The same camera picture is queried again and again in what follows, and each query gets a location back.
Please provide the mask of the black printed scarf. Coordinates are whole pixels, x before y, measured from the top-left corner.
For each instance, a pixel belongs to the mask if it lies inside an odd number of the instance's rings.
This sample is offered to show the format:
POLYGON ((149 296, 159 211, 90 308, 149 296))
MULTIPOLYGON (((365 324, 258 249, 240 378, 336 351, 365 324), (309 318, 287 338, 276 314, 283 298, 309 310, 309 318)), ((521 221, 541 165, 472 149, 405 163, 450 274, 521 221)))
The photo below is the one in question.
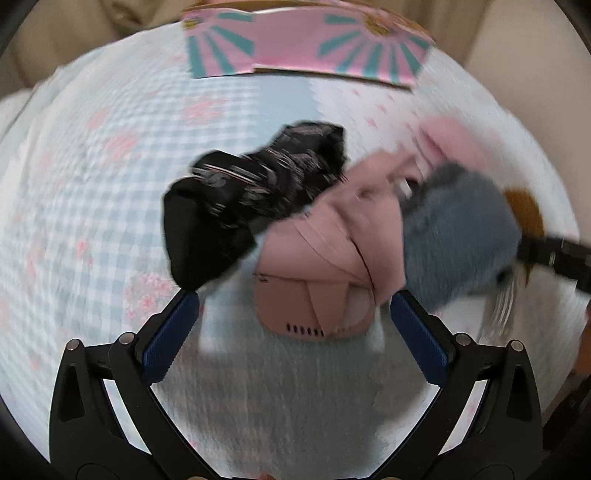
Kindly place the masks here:
POLYGON ((301 211, 342 178, 345 130, 327 122, 286 125, 255 152, 207 152, 163 196, 170 275, 196 291, 256 245, 252 225, 301 211))

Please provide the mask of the checkered floral bed cover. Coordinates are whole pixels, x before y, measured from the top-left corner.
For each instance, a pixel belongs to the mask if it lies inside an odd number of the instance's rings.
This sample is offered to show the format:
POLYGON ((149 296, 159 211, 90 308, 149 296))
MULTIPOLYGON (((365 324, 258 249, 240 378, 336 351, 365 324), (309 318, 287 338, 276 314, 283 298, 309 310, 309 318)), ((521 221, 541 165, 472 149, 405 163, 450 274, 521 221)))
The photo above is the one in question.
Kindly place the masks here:
MULTIPOLYGON (((293 75, 194 79, 172 24, 96 49, 1 103, 1 395, 48 450, 67 341, 109 343, 176 294, 161 198, 214 149, 256 150, 301 120, 344 126, 349 159, 411 147, 449 116, 486 153, 501 188, 536 198, 547 231, 579 229, 551 162, 460 65, 433 51, 413 90, 293 75)), ((320 344, 256 318, 247 256, 204 290, 204 316, 155 394, 221 475, 283 479, 372 473, 436 394, 380 312, 367 334, 320 344)))

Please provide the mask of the pink fabric mask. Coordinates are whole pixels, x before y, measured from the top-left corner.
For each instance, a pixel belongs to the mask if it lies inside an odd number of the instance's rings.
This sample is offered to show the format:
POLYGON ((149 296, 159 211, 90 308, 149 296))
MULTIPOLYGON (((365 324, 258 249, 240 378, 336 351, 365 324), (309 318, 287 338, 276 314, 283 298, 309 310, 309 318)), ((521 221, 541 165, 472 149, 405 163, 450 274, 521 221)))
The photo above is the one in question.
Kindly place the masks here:
POLYGON ((346 170, 307 213, 273 223, 254 270, 259 322, 305 341, 365 332, 377 307, 406 285, 395 189, 423 178, 413 153, 381 150, 346 170))

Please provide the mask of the blue-grey fluffy cloth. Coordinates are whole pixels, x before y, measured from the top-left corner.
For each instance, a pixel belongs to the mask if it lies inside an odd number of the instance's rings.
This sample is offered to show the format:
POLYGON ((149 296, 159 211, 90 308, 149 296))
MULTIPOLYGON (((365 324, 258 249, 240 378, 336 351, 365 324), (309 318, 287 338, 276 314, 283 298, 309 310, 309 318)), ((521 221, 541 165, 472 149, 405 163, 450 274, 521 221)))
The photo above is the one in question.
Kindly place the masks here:
POLYGON ((438 167, 402 204, 406 288, 429 311, 503 284, 522 230, 487 176, 438 167))

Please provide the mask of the pink teal cardboard box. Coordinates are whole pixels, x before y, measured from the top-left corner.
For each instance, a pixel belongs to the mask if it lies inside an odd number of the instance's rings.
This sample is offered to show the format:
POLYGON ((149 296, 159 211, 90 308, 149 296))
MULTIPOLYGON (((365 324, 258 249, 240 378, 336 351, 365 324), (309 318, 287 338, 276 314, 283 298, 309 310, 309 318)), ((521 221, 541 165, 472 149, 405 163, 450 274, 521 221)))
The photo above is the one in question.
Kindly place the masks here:
POLYGON ((434 46, 415 22, 349 1, 205 1, 181 25, 195 78, 295 72, 411 88, 434 46))

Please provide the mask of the beige curtain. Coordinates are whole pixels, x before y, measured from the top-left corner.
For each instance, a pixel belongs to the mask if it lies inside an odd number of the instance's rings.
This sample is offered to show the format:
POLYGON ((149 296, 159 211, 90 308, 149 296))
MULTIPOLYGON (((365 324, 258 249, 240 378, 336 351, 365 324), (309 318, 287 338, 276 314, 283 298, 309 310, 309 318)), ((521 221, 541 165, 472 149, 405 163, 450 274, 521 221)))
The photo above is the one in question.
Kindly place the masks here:
MULTIPOLYGON (((488 88, 590 68, 587 1, 377 1, 430 31, 488 88)), ((38 1, 2 53, 9 90, 31 87, 99 46, 173 23, 190 1, 38 1)))

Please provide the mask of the pink fluffy cloth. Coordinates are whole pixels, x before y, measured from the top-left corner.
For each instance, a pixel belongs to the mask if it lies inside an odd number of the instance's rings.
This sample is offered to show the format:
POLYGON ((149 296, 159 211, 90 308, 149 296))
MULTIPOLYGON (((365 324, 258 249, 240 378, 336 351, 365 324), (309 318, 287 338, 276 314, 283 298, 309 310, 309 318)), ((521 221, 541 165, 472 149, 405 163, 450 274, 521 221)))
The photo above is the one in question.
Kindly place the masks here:
POLYGON ((418 153, 432 167, 455 162, 468 170, 486 172, 486 155, 470 131, 459 121, 436 117, 420 123, 414 134, 418 153))

